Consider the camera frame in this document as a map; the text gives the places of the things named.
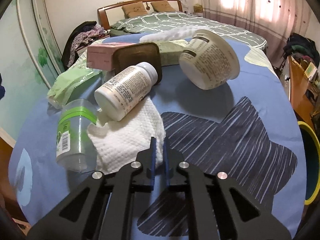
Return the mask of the clear green label cup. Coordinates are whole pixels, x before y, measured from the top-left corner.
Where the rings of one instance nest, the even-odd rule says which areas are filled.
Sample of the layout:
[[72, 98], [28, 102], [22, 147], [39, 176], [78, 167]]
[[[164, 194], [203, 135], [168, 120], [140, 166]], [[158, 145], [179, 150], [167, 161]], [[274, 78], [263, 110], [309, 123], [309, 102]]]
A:
[[97, 109], [86, 99], [63, 107], [56, 135], [56, 162], [74, 172], [95, 170], [97, 151], [87, 135], [87, 127], [97, 122]]

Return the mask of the white paper towel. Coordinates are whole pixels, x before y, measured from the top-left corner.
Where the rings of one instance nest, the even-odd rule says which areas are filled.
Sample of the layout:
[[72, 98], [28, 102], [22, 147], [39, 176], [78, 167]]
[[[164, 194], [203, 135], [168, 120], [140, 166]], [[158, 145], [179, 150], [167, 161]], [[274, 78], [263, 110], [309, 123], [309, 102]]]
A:
[[152, 137], [156, 138], [156, 167], [163, 163], [163, 120], [148, 96], [121, 121], [113, 121], [100, 111], [97, 124], [90, 124], [87, 134], [97, 150], [96, 169], [104, 174], [134, 161], [138, 152], [149, 148]]

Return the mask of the white pill bottle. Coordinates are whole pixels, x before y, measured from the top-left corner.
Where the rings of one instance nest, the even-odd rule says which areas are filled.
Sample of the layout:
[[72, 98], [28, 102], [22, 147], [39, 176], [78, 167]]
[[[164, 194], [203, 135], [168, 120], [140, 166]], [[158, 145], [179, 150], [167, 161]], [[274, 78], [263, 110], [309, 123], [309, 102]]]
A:
[[94, 92], [94, 98], [109, 118], [122, 120], [158, 81], [156, 69], [147, 62], [129, 66]]

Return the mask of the green wet wipes pack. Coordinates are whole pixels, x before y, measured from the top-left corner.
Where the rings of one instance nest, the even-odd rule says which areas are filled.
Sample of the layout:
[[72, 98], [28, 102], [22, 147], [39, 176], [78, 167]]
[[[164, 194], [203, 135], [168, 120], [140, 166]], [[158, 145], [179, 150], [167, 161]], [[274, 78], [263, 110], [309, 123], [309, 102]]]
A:
[[47, 93], [48, 102], [55, 108], [64, 107], [73, 91], [81, 84], [100, 74], [101, 71], [91, 68], [70, 68], [60, 74]]

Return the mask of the pink strawberry milk carton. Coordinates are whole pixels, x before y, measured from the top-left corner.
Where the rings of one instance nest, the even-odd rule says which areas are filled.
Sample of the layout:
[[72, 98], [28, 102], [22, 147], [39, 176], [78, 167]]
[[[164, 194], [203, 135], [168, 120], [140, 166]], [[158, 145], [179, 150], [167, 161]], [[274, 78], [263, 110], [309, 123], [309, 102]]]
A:
[[87, 67], [98, 70], [113, 70], [112, 55], [120, 48], [124, 48], [134, 43], [111, 42], [92, 44], [87, 47]]

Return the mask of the brown square lid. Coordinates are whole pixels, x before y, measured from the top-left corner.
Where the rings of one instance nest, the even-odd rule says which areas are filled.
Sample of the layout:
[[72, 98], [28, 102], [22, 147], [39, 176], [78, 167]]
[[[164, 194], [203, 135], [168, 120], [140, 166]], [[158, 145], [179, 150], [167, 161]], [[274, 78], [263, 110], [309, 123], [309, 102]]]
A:
[[162, 80], [162, 65], [159, 47], [153, 42], [137, 43], [116, 50], [111, 58], [112, 67], [115, 74], [118, 74], [129, 66], [136, 65], [141, 62], [151, 64], [157, 74], [158, 79], [156, 85]]

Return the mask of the white foam fruit net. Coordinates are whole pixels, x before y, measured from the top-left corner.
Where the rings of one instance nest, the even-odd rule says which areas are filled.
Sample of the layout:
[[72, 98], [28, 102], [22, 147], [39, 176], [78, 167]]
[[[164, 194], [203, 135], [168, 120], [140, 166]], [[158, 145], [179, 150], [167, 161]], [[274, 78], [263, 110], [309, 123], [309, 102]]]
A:
[[184, 27], [177, 27], [168, 31], [161, 33], [154, 33], [144, 35], [139, 39], [140, 43], [143, 42], [165, 42], [165, 41], [175, 41], [183, 40], [185, 38], [192, 37], [197, 30], [206, 29], [209, 30], [209, 27], [200, 26], [200, 25], [188, 25]]

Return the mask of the blue star tablecloth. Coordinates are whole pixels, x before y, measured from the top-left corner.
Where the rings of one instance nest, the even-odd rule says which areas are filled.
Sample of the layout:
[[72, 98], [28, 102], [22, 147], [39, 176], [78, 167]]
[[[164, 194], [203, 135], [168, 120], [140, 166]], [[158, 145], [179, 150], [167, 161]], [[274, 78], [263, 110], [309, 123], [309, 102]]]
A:
[[[161, 82], [145, 97], [159, 112], [172, 149], [204, 173], [226, 172], [292, 238], [306, 194], [298, 122], [279, 79], [268, 68], [245, 60], [247, 45], [227, 42], [240, 63], [237, 78], [202, 90], [178, 64], [164, 67]], [[98, 171], [75, 173], [57, 164], [60, 115], [43, 99], [24, 124], [9, 164], [17, 201], [32, 227]], [[155, 167], [153, 190], [135, 193], [131, 239], [189, 239], [185, 196], [168, 189], [164, 161]]]

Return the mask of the wooden side cabinet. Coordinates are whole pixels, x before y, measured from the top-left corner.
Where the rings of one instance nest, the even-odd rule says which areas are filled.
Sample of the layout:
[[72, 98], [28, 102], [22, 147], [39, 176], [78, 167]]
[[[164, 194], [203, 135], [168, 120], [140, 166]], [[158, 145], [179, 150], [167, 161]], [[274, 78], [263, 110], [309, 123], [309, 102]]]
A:
[[312, 83], [306, 78], [304, 69], [292, 56], [287, 58], [290, 72], [290, 103], [299, 121], [306, 122], [313, 131], [314, 125], [311, 115], [314, 112], [314, 105], [306, 96], [306, 91], [312, 88]]

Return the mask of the sliding wardrobe door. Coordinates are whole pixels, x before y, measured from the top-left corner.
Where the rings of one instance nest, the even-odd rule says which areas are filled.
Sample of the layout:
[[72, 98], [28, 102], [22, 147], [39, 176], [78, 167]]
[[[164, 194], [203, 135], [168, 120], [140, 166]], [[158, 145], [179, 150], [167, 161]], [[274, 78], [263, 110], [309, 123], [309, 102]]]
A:
[[1, 139], [13, 147], [37, 101], [64, 71], [45, 0], [7, 0], [1, 11]]

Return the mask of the dark clothes pile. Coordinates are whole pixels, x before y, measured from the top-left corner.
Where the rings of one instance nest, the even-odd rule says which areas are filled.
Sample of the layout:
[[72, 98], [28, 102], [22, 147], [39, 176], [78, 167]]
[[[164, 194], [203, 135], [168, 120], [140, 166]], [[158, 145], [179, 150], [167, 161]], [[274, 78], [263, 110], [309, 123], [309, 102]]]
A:
[[292, 33], [289, 36], [286, 45], [283, 47], [283, 52], [284, 59], [294, 53], [300, 53], [303, 56], [310, 57], [316, 67], [319, 66], [319, 52], [315, 42], [297, 33]]

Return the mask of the green plaid duvet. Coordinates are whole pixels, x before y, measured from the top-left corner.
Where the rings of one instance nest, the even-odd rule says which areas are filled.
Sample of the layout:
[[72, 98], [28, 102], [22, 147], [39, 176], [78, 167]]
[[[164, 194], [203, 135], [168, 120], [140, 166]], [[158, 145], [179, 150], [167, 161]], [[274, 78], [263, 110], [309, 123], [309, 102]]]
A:
[[144, 16], [126, 18], [112, 24], [111, 29], [131, 34], [161, 33], [188, 25], [209, 27], [213, 33], [223, 38], [243, 42], [261, 50], [268, 47], [265, 38], [246, 29], [183, 12], [153, 12]]

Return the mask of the woven basket by window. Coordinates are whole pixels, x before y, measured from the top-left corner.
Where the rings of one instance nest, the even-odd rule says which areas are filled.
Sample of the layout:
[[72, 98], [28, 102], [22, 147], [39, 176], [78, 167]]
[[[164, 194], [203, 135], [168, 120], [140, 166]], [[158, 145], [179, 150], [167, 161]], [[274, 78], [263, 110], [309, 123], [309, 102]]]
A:
[[193, 10], [195, 14], [201, 14], [203, 13], [203, 6], [197, 3], [193, 6]]

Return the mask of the right brown pillow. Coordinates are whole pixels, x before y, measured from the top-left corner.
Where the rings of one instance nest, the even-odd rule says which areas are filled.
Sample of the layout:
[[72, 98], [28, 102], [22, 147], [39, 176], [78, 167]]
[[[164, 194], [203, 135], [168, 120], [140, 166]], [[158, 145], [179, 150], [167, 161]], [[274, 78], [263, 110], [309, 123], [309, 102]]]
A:
[[155, 12], [175, 12], [175, 9], [169, 4], [167, 0], [151, 2]]

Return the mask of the wooden frame bed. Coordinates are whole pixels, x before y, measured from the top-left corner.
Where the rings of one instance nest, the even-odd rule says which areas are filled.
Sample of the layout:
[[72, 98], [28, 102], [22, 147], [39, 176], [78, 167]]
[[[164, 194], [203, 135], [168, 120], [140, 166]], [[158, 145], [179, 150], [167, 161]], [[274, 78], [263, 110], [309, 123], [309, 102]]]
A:
[[[105, 28], [105, 30], [111, 32], [111, 36], [140, 33], [161, 33], [178, 27], [201, 26], [207, 27], [221, 37], [243, 42], [249, 46], [261, 49], [263, 51], [268, 48], [268, 43], [265, 38], [246, 29], [226, 23], [220, 23], [201, 16], [188, 15], [184, 13], [182, 11], [182, 3], [180, 0], [167, 0], [168, 2], [177, 3], [177, 11], [148, 12], [152, 3], [161, 1], [164, 0], [132, 0], [99, 8], [97, 9], [99, 22]], [[143, 5], [147, 14], [135, 17], [125, 16], [124, 19], [118, 20], [113, 24], [109, 22], [107, 15], [108, 10], [118, 9], [125, 5], [133, 5], [135, 3]]]

